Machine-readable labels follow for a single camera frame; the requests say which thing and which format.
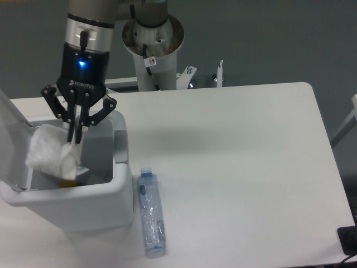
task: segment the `robotiq logo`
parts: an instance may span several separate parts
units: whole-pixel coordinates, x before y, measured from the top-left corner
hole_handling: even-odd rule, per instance
[[[93,85],[90,85],[90,84],[84,84],[84,83],[81,83],[81,82],[76,82],[76,81],[73,81],[71,80],[69,85],[79,85],[81,87],[84,87],[84,88],[91,88],[91,89],[94,89],[94,86]]]

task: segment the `gray floor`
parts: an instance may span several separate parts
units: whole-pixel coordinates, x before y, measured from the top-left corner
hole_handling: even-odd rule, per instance
[[[68,0],[0,3],[0,88],[10,98],[39,97],[60,74]],[[331,136],[357,94],[357,1],[169,2],[185,28],[178,70],[199,69],[211,87],[224,59],[226,86],[308,82]],[[117,23],[108,78],[135,76]],[[334,150],[348,191],[357,193],[357,128]]]

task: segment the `plastic bottle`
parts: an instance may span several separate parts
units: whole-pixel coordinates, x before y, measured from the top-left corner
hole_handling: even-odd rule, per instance
[[[145,167],[137,183],[146,256],[160,257],[165,254],[166,238],[157,176],[150,167]]]

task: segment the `sticker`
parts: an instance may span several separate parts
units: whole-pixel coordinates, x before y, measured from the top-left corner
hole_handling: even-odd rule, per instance
[[[146,58],[146,59],[144,59],[144,62],[145,62],[145,67],[150,67],[150,66],[156,65],[155,57]]]

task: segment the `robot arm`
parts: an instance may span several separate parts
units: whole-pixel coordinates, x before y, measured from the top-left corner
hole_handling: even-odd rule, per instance
[[[144,27],[158,27],[167,20],[167,1],[71,0],[67,19],[61,75],[56,85],[42,90],[54,115],[69,124],[67,141],[80,143],[84,127],[97,125],[115,109],[104,85],[116,20],[130,14]],[[58,91],[67,109],[57,98]],[[89,116],[89,109],[103,99],[103,108]],[[81,106],[78,125],[76,107]]]

